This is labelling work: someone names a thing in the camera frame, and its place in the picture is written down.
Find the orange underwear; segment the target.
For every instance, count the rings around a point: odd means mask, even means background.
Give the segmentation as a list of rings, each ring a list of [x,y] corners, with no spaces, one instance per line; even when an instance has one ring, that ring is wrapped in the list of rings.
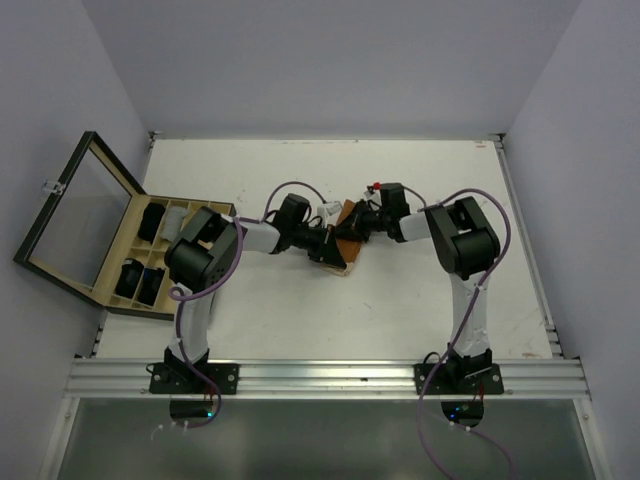
[[[329,221],[329,223],[326,225],[326,227],[330,227],[333,230],[334,226],[336,225],[336,222],[338,220],[339,215],[335,215]],[[344,240],[337,240],[337,245],[338,245],[339,250],[340,250],[341,254],[343,255],[343,257],[344,257],[344,259],[345,259],[345,261],[347,263],[347,268],[345,270],[337,270],[337,269],[334,269],[334,268],[330,268],[328,266],[324,266],[322,264],[320,264],[320,266],[324,270],[326,270],[328,272],[331,272],[334,275],[338,275],[338,276],[341,276],[341,277],[346,277],[354,269],[355,264],[356,264],[356,260],[357,260],[357,258],[359,256],[360,252],[361,252],[361,248],[362,248],[363,243],[344,241]]]

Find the grey striped underwear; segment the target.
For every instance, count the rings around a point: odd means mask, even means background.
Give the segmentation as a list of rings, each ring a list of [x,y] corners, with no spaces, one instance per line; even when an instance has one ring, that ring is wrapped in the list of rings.
[[[183,221],[188,214],[188,209],[181,206],[172,206],[167,210],[160,238],[173,242],[181,231]]]

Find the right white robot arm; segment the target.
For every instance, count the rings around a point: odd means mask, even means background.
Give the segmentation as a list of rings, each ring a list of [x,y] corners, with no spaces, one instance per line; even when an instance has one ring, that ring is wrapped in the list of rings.
[[[437,259],[449,275],[453,326],[442,366],[433,367],[432,382],[468,392],[489,376],[493,366],[487,321],[489,274],[502,259],[497,234],[477,201],[464,197],[451,205],[425,206],[413,213],[400,183],[370,188],[380,200],[363,199],[345,206],[335,227],[340,240],[366,242],[384,232],[398,243],[430,239]]]

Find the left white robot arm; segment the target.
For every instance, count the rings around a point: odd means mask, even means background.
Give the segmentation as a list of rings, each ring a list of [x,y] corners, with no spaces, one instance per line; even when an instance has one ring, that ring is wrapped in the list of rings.
[[[305,215],[309,201],[289,194],[270,221],[226,217],[200,208],[165,253],[164,262],[177,302],[174,337],[165,363],[175,361],[172,379],[185,392],[201,390],[208,369],[207,330],[214,293],[233,275],[245,252],[277,255],[291,247],[303,250],[320,265],[343,271],[348,262],[330,226],[310,226]]]

